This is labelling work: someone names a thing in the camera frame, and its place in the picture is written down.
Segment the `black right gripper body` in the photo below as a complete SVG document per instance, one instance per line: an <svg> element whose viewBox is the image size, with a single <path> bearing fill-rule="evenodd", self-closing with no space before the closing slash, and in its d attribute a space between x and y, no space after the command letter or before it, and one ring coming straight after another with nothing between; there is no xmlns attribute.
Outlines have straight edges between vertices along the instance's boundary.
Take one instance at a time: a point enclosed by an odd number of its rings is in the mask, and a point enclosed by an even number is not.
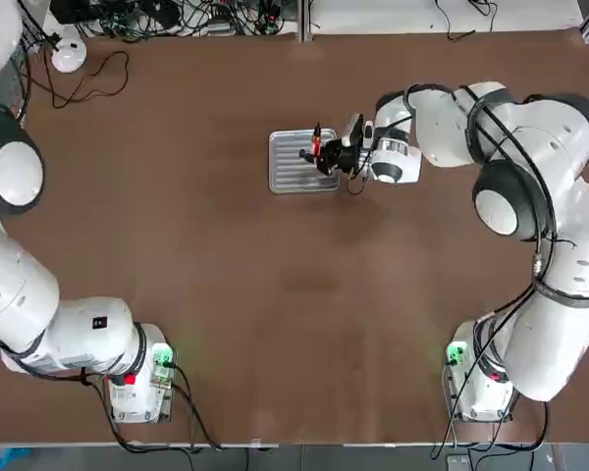
<svg viewBox="0 0 589 471"><path fill-rule="evenodd" d="M343 173L356 176L360 167L360 145L341 146L337 168Z"/></svg>

